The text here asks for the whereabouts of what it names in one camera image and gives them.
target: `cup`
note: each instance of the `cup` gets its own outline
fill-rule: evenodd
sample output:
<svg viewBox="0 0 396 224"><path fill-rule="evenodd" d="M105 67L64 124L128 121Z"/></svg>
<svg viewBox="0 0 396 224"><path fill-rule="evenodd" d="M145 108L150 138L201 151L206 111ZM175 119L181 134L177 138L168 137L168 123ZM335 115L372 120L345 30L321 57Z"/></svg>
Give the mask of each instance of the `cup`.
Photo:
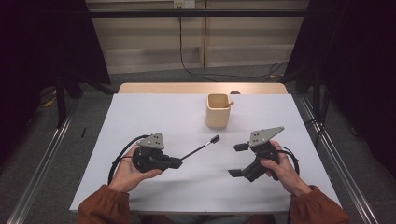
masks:
<svg viewBox="0 0 396 224"><path fill-rule="evenodd" d="M211 93L206 100L206 125L210 128L224 128L230 117L230 97L224 93Z"/></svg>

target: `white table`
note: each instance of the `white table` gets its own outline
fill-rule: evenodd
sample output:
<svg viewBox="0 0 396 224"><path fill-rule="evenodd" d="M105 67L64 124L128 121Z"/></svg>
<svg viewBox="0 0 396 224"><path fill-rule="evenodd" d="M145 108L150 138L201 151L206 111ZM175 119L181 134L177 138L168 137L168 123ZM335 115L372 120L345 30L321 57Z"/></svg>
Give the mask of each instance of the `white table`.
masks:
<svg viewBox="0 0 396 224"><path fill-rule="evenodd" d="M116 94L70 210L107 181L111 162L134 138L162 133L164 154L181 158L219 134L220 141L184 160L178 170L143 181L130 194L131 210L141 214L273 214L286 212L290 195L280 182L263 175L250 183L232 178L254 160L251 151L235 152L251 131L285 127L274 140L300 160L302 179L319 186L339 203L304 123L287 94L231 95L228 126L205 126L206 94Z"/></svg>

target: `gray carpet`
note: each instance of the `gray carpet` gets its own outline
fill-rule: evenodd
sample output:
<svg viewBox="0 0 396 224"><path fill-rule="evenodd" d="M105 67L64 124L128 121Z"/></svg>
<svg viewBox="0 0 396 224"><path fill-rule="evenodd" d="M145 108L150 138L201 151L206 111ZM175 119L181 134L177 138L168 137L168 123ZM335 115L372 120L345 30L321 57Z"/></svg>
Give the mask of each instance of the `gray carpet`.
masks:
<svg viewBox="0 0 396 224"><path fill-rule="evenodd" d="M205 76L216 81L277 81L277 77L252 78L267 74L270 68L270 66L238 66L191 69L191 71L248 76ZM276 73L282 74L283 70L284 66ZM111 80L112 85L108 85L108 87L113 90L117 90L123 82L208 81L191 76L184 70L119 74L112 75ZM303 120L309 120L299 100L302 95L295 93L294 82L287 83L286 86L288 91L293 94ZM69 212L68 208L90 159L112 99L111 95L104 95L88 85L81 84L81 88L84 90L84 95L77 102L76 112L71 119L64 140L49 166L34 202L26 214L24 223L76 222L77 215ZM306 96L310 98L311 95L310 91ZM67 99L68 107L75 101ZM54 135L56 124L56 104L51 107L40 106L27 132L18 139L15 153L4 164L3 173L0 176L0 223L7 223L18 199L25 191L45 154ZM394 178L373 158L364 140L350 131L351 124L332 100L330 100L325 127L348 171L373 209L378 223L394 223L396 220L396 182ZM313 126L307 125L307 130L315 141L317 133ZM351 199L322 144L318 144L318 154L332 179L341 204L352 217L352 223L364 223L360 211L356 208L355 202ZM286 223L285 218L285 215L276 215L277 223Z"/></svg>

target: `beige wall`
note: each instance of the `beige wall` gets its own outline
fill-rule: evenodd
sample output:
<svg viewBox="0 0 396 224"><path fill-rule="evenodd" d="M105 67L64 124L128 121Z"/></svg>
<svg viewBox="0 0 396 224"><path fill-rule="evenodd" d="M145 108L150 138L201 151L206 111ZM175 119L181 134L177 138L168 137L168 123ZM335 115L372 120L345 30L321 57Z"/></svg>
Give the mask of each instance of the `beige wall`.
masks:
<svg viewBox="0 0 396 224"><path fill-rule="evenodd" d="M87 0L87 4L89 9L171 9L174 5L173 1L165 0ZM307 4L308 0L207 0L207 2L196 1L196 8L305 9ZM106 63L111 67L110 73L133 72L131 66L136 60L125 59L129 57L128 52L134 55L133 57L136 57L137 52L145 52L146 55L150 52L158 54L159 50L174 52L175 66L169 69L180 67L177 56L178 18L92 20ZM196 67L204 64L222 66L287 61L302 20L302 18L207 18L205 21L205 18L182 18L183 50L190 54L198 54L196 57L191 55L191 60L187 63ZM239 58L236 52L242 52Z"/></svg>

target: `electrical outlet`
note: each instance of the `electrical outlet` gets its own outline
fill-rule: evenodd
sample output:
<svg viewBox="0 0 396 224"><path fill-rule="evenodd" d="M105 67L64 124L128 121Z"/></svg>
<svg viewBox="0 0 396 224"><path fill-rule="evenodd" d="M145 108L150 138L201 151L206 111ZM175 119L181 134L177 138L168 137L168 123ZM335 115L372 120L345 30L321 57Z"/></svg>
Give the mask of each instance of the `electrical outlet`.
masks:
<svg viewBox="0 0 396 224"><path fill-rule="evenodd" d="M174 9L184 8L184 0L174 0Z"/></svg>
<svg viewBox="0 0 396 224"><path fill-rule="evenodd" d="M195 9L195 0L184 0L184 8Z"/></svg>

